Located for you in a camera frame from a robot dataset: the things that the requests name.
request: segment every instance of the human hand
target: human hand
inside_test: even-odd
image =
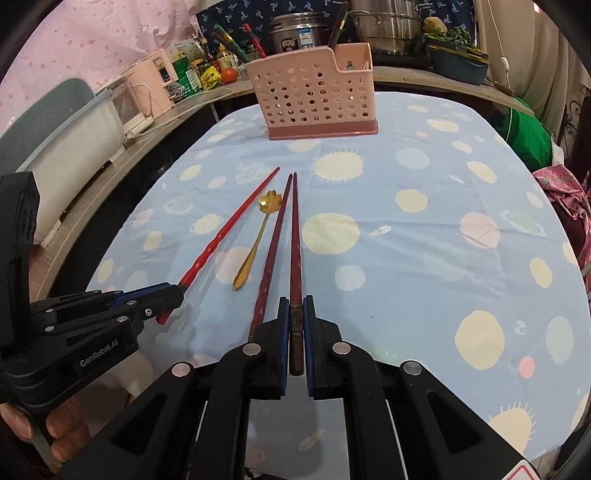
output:
[[[0,416],[23,442],[33,439],[33,426],[19,409],[8,403],[0,404]],[[90,441],[88,425],[82,417],[82,406],[75,397],[50,412],[46,424],[47,431],[55,438],[51,453],[59,462],[67,462]]]

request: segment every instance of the wooden countertop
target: wooden countertop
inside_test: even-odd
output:
[[[423,89],[448,90],[450,92],[463,93],[464,95],[489,100],[498,105],[508,106],[534,116],[531,109],[494,87],[457,82],[456,80],[426,70],[375,66],[374,82],[399,83],[404,84],[406,87],[416,86]]]
[[[448,90],[489,100],[498,105],[515,108],[529,115],[534,113],[514,98],[499,92],[493,87],[476,86],[456,82],[424,70],[394,67],[374,67],[374,81],[399,83],[406,87]],[[109,167],[105,168],[94,181],[87,185],[71,205],[63,218],[61,227],[53,239],[42,249],[35,247],[31,254],[29,269],[30,300],[37,301],[47,297],[67,254],[86,227],[92,216],[115,189],[121,180],[172,130],[183,123],[201,108],[209,105],[208,95],[216,95],[215,101],[253,93],[250,80],[241,80],[227,87],[227,92],[213,90],[203,96],[190,97],[177,104],[171,111],[157,118],[153,126],[138,141],[128,147]]]

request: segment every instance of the flower-shaped spoon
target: flower-shaped spoon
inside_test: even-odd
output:
[[[256,251],[261,243],[262,234],[269,221],[269,216],[279,210],[281,202],[281,194],[277,193],[275,190],[269,190],[266,195],[261,195],[259,198],[260,209],[265,214],[265,219],[262,221],[261,229],[256,237],[255,244],[252,246],[251,251],[248,252],[248,256],[245,258],[240,270],[238,270],[236,278],[234,278],[234,290],[239,290],[246,283],[248,274],[251,272],[252,264],[255,260]]]

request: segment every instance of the pink utensil holder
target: pink utensil holder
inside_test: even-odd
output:
[[[272,140],[378,133],[368,43],[294,50],[246,69]]]

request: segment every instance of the pink curtain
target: pink curtain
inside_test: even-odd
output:
[[[0,134],[70,77],[100,89],[148,53],[194,31],[185,0],[64,0],[0,84]]]

